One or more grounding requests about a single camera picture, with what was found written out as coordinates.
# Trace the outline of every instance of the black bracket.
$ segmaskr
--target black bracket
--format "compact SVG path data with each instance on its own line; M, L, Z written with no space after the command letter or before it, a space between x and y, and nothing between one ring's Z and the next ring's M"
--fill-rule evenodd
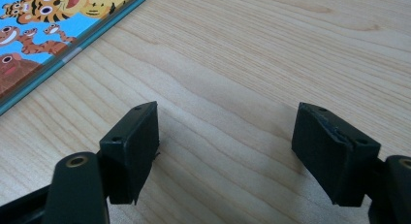
M136 202L158 146L157 103L134 107L100 140L97 154L63 158L51 185L0 207L1 223L110 223L106 198Z
M292 149L333 204L372 199L371 223L411 223L411 158L378 159L380 144L334 113L300 103Z

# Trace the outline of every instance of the cartoon animal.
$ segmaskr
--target cartoon animal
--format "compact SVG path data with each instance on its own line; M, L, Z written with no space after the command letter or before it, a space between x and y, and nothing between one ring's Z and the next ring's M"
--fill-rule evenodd
M4 15L9 17L18 17L24 14L24 12L28 11L28 5L24 4L22 1L15 1L12 4L5 4L3 5Z
M60 35L60 39L63 42L72 43L73 41L76 40L75 37L67 37L66 33L63 30L60 29L60 25L58 25L57 23L52 23L43 32L46 33L47 35L56 33L56 34Z
M40 69L39 63L21 58L13 52L0 56L0 97L21 84L25 78Z
M64 50L67 45L62 42L46 41L39 45L33 43L33 37L37 33L37 28L24 31L20 35L18 27L6 26L0 31L0 47L9 45L14 41L19 41L23 44L21 52L25 54L46 52L49 54L57 54Z
M20 24L33 21L57 22L77 13L101 18L114 12L124 2L125 0L20 0L3 5L5 13L0 18L16 17Z

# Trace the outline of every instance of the wooden table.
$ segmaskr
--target wooden table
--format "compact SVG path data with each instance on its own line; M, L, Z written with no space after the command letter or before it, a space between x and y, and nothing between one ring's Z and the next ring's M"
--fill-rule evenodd
M291 150L299 102L411 155L411 0L147 0L0 116L0 205L159 106L160 151L111 223L367 223Z

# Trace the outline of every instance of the children's book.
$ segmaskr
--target children's book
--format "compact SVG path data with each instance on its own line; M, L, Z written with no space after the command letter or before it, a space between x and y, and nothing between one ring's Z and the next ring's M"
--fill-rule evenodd
M0 115L144 0L0 0Z

